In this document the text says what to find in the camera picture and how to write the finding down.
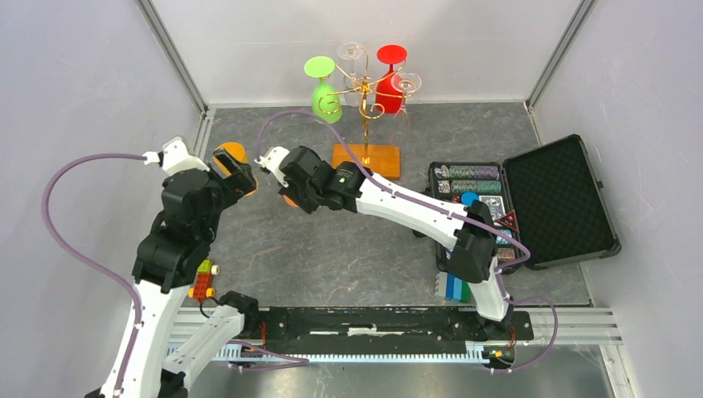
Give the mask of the orange wine glass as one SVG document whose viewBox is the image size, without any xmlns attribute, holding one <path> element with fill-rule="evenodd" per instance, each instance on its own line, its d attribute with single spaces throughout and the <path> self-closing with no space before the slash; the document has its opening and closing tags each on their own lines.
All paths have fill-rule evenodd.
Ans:
<svg viewBox="0 0 703 398">
<path fill-rule="evenodd" d="M 283 195 L 285 202 L 291 207 L 297 207 L 298 205 L 288 196 Z"/>
</svg>

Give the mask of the yellow wine glass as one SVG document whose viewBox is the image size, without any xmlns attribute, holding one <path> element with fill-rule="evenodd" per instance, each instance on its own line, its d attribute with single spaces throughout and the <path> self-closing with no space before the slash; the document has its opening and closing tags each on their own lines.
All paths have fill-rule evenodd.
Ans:
<svg viewBox="0 0 703 398">
<path fill-rule="evenodd" d="M 213 151 L 213 159 L 215 163 L 219 162 L 225 165 L 234 162 L 249 163 L 245 148 L 242 144 L 236 142 L 223 143 L 218 146 Z"/>
</svg>

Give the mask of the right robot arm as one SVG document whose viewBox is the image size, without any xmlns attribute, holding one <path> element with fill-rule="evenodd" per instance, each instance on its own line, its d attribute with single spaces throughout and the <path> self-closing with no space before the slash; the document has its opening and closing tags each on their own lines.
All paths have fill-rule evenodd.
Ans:
<svg viewBox="0 0 703 398">
<path fill-rule="evenodd" d="M 471 206 L 440 201 L 401 187 L 355 162 L 337 167 L 311 148 L 273 147 L 260 159 L 280 194 L 312 213 L 324 206 L 393 221 L 425 235 L 451 255 L 448 273 L 468 284 L 479 314 L 478 325 L 489 338 L 511 329 L 507 296 L 497 280 L 497 230 L 486 204 Z"/>
</svg>

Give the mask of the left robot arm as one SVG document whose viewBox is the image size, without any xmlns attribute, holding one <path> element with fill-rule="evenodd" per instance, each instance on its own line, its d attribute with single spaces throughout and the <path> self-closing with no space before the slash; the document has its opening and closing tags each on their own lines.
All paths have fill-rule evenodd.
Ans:
<svg viewBox="0 0 703 398">
<path fill-rule="evenodd" d="M 163 182 L 163 209 L 138 245 L 132 275 L 141 302 L 136 308 L 135 343 L 124 337 L 117 359 L 125 372 L 112 370 L 91 397 L 186 397 L 197 377 L 234 337 L 252 337 L 260 327 L 257 299 L 230 291 L 214 313 L 172 355 L 168 340 L 184 298 L 208 257 L 221 213 L 253 192 L 251 167 L 226 161 L 229 176 L 206 167 L 191 168 Z"/>
</svg>

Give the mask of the green wine glass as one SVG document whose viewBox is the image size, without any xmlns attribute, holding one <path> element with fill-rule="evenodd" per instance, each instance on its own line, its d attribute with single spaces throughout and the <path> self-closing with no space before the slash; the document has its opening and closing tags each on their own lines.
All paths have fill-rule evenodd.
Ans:
<svg viewBox="0 0 703 398">
<path fill-rule="evenodd" d="M 318 85 L 312 92 L 312 112 L 330 124 L 335 124 L 342 117 L 339 94 L 329 82 L 335 69 L 334 60 L 328 56 L 314 56 L 308 59 L 303 67 L 307 76 L 318 80 Z"/>
</svg>

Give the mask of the red wine glass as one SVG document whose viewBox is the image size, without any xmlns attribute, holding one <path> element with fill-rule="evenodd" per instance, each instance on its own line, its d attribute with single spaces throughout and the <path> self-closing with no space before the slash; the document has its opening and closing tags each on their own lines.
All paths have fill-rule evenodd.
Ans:
<svg viewBox="0 0 703 398">
<path fill-rule="evenodd" d="M 375 109 L 383 114 L 395 114 L 400 110 L 401 92 L 393 87 L 397 65 L 402 65 L 407 58 L 407 50 L 397 44 L 382 46 L 376 53 L 378 61 L 388 66 L 388 71 L 376 85 Z"/>
</svg>

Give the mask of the clear glass back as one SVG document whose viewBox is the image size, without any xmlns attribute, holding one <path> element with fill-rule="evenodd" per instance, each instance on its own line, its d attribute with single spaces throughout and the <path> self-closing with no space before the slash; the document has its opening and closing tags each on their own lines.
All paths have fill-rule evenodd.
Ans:
<svg viewBox="0 0 703 398">
<path fill-rule="evenodd" d="M 343 89 L 346 91 L 344 94 L 346 104 L 358 107 L 361 104 L 361 93 L 355 88 L 361 86 L 362 79 L 365 77 L 362 62 L 366 59 L 366 52 L 360 43 L 347 41 L 337 48 L 337 55 L 342 60 L 342 69 L 345 71 Z"/>
</svg>

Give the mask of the toy brick car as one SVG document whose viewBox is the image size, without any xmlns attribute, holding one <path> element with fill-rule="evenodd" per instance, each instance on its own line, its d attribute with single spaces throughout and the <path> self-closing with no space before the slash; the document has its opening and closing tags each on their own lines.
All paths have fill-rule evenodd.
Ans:
<svg viewBox="0 0 703 398">
<path fill-rule="evenodd" d="M 203 303 L 206 299 L 213 299 L 216 296 L 216 289 L 213 287 L 212 281 L 220 271 L 221 267 L 212 260 L 204 260 L 197 268 L 196 278 L 188 292 L 188 297 L 198 303 Z"/>
</svg>

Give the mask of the clear flute glass right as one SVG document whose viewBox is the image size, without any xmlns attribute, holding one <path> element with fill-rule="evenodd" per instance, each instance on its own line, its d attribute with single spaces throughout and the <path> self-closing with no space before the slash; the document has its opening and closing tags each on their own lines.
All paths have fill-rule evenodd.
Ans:
<svg viewBox="0 0 703 398">
<path fill-rule="evenodd" d="M 399 147 L 405 135 L 410 132 L 410 116 L 406 102 L 419 90 L 422 79 L 414 72 L 400 72 L 394 75 L 391 85 L 400 92 L 400 107 L 392 118 L 390 144 Z"/>
</svg>

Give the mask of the blue round chip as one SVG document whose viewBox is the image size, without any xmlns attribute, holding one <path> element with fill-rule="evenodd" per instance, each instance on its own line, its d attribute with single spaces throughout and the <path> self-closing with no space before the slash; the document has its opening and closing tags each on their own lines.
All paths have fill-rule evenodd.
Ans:
<svg viewBox="0 0 703 398">
<path fill-rule="evenodd" d="M 475 192 L 463 192 L 460 202 L 465 206 L 471 206 L 475 201 L 480 201 L 479 195 Z"/>
</svg>

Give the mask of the blue green brick stack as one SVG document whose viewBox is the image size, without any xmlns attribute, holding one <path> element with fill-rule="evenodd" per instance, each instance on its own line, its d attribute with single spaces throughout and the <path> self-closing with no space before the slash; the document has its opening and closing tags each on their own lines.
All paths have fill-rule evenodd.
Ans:
<svg viewBox="0 0 703 398">
<path fill-rule="evenodd" d="M 435 280 L 435 295 L 444 301 L 469 303 L 471 291 L 468 284 L 447 272 L 438 272 Z"/>
</svg>

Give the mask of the blue playing card deck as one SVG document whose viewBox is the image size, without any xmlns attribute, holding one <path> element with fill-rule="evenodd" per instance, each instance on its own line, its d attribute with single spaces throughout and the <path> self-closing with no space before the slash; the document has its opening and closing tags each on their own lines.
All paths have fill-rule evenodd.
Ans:
<svg viewBox="0 0 703 398">
<path fill-rule="evenodd" d="M 488 206 L 493 218 L 506 215 L 505 204 L 501 196 L 482 195 L 479 200 Z"/>
</svg>

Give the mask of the black poker chip case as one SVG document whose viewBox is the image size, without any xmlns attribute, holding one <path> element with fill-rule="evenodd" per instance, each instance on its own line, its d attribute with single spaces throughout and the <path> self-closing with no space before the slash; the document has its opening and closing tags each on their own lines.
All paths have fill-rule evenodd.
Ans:
<svg viewBox="0 0 703 398">
<path fill-rule="evenodd" d="M 432 162 L 423 193 L 461 205 L 463 192 L 501 196 L 506 215 L 492 218 L 498 258 L 521 256 L 512 237 L 531 252 L 523 267 L 538 271 L 621 251 L 602 188 L 583 139 L 572 134 L 500 163 Z"/>
</svg>

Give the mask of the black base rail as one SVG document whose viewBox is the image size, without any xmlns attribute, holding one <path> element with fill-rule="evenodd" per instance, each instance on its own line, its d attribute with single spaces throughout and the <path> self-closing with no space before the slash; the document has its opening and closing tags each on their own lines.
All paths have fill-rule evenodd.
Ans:
<svg viewBox="0 0 703 398">
<path fill-rule="evenodd" d="M 238 336 L 285 354 L 459 354 L 468 342 L 529 342 L 530 315 L 509 311 L 501 322 L 474 308 L 270 307 L 245 320 Z"/>
</svg>

